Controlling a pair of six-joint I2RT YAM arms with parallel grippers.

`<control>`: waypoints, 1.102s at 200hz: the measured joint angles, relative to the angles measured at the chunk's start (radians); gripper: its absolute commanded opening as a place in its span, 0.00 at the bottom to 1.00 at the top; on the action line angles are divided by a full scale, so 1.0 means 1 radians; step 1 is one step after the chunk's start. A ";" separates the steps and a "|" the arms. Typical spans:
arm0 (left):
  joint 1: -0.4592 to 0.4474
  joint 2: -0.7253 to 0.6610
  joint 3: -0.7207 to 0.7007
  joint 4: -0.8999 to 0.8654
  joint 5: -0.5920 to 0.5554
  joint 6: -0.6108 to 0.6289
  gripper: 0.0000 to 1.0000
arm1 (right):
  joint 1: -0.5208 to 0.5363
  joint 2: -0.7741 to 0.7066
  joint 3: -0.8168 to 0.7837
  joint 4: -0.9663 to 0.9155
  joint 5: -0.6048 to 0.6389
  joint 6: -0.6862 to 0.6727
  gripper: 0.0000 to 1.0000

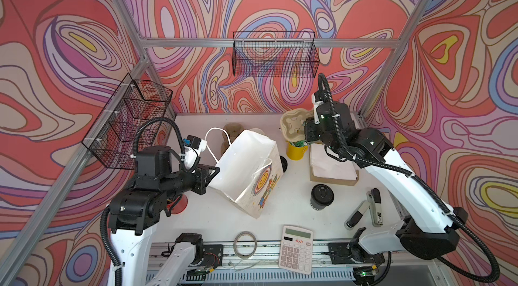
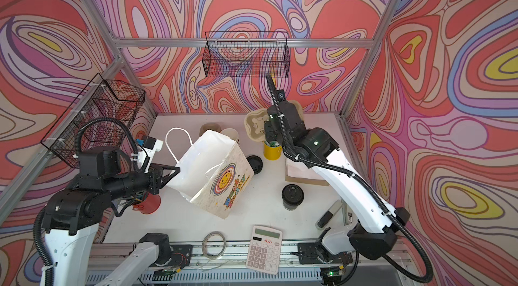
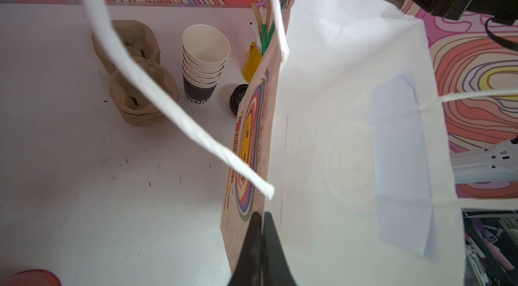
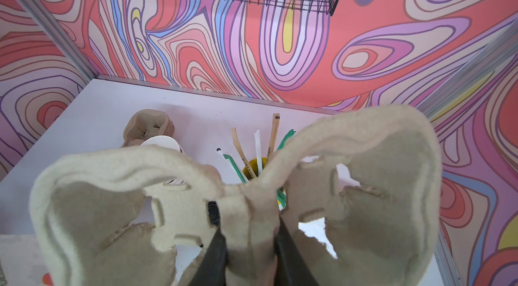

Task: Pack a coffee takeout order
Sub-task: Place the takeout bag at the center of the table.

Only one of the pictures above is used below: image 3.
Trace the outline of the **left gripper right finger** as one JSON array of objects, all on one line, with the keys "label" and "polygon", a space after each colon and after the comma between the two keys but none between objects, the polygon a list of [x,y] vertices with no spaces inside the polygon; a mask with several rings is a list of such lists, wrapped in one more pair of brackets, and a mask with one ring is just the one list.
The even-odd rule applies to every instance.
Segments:
[{"label": "left gripper right finger", "polygon": [[296,286],[270,212],[264,213],[262,253],[263,285]]}]

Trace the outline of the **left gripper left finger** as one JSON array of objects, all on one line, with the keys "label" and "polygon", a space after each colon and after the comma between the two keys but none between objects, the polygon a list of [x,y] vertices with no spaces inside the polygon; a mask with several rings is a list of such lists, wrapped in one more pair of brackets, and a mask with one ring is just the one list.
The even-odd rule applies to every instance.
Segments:
[{"label": "left gripper left finger", "polygon": [[259,286],[262,278],[262,217],[254,212],[228,286]]}]

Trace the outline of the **white paper takeout bag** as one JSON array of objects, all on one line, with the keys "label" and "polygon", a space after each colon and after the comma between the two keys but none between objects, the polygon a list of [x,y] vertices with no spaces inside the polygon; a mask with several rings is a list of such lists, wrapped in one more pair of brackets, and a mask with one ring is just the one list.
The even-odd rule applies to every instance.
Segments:
[{"label": "white paper takeout bag", "polygon": [[[132,60],[105,0],[83,0],[104,50]],[[517,200],[459,198],[445,109],[517,87],[438,94],[421,20],[383,0],[294,0],[224,147],[143,74],[142,92],[228,164],[221,231],[236,269],[270,212],[296,285],[516,285]]]}]

